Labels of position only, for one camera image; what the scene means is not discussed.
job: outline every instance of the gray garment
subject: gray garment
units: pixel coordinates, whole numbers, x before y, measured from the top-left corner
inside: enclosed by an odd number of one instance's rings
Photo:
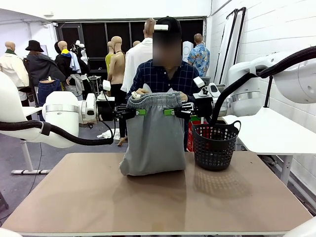
[[[76,97],[80,97],[82,95],[82,91],[84,90],[83,82],[80,75],[71,74],[70,78],[73,78],[75,80],[76,85],[65,85],[65,90],[72,92]]]
[[[126,121],[128,148],[119,168],[123,175],[147,175],[184,170],[184,120],[165,116],[163,110],[181,107],[181,95],[153,93],[130,97],[127,107],[146,109],[146,115]]]

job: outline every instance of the ceiling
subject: ceiling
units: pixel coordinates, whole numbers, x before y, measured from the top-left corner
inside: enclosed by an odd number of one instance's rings
[[[0,8],[0,24],[16,23],[19,21],[28,22],[28,21],[43,21],[43,20],[45,19]]]

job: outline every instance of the dark blue plaid shirt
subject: dark blue plaid shirt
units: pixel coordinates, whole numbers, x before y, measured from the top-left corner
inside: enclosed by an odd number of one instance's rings
[[[153,60],[149,60],[138,66],[134,82],[126,96],[129,99],[133,91],[143,88],[146,83],[153,93],[167,92],[170,88],[175,91],[181,91],[188,96],[188,102],[194,101],[193,94],[198,93],[199,89],[193,79],[198,77],[198,71],[195,67],[182,61],[180,67],[174,73],[172,79],[168,78],[168,73],[163,67],[153,66]]]

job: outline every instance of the white jacket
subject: white jacket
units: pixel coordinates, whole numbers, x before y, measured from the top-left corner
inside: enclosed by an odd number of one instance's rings
[[[129,92],[133,85],[137,68],[140,64],[153,58],[153,39],[145,38],[141,43],[126,53],[126,63],[122,91]]]
[[[0,58],[0,71],[9,76],[16,87],[29,86],[29,75],[19,56],[5,53]]]

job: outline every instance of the plastic laundry basket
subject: plastic laundry basket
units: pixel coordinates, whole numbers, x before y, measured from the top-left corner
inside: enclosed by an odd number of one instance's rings
[[[193,148],[196,164],[204,169],[220,171],[231,163],[240,121],[232,124],[198,124],[193,127]]]

